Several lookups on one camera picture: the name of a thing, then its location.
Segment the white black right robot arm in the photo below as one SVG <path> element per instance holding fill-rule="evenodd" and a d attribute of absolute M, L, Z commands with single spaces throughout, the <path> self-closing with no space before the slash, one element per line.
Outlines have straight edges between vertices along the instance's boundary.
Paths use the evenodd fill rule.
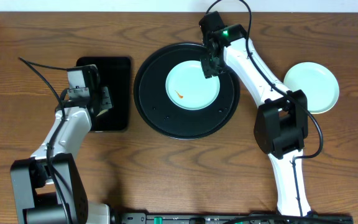
<path fill-rule="evenodd" d="M 201 59 L 205 77 L 225 72 L 237 75 L 257 106 L 254 137 L 272 163 L 279 213 L 309 215 L 301 164 L 308 121 L 313 118 L 306 95 L 301 90 L 291 91 L 277 79 L 240 24 L 202 25 L 200 29 L 207 48 Z"/>

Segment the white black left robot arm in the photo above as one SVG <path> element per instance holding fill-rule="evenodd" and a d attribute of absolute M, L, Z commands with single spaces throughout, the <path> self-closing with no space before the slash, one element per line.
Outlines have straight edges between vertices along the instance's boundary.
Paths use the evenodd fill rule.
<path fill-rule="evenodd" d="M 109 205 L 89 202 L 75 157 L 93 125 L 94 113 L 109 106 L 105 87 L 69 87 L 41 146 L 13 162 L 10 175 L 19 223 L 111 223 Z"/>

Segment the light blue plate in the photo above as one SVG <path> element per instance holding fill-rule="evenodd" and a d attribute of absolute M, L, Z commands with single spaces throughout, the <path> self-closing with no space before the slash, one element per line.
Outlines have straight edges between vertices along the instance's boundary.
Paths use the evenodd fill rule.
<path fill-rule="evenodd" d="M 200 110 L 215 101 L 220 81 L 218 77 L 206 78 L 200 61 L 188 60 L 170 70 L 165 89 L 170 100 L 180 108 Z"/>
<path fill-rule="evenodd" d="M 287 71 L 284 85 L 291 91 L 302 90 L 307 97 L 308 110 L 321 114 L 332 109 L 339 99 L 339 84 L 334 74 L 323 65 L 302 62 Z"/>

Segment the yellow green sponge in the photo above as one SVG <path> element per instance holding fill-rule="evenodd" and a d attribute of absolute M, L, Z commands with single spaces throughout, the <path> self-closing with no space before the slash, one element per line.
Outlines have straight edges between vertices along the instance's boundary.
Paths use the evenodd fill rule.
<path fill-rule="evenodd" d="M 102 110 L 97 116 L 101 116 L 102 114 L 104 114 L 104 113 L 106 113 L 108 111 L 109 111 L 109 109 Z"/>

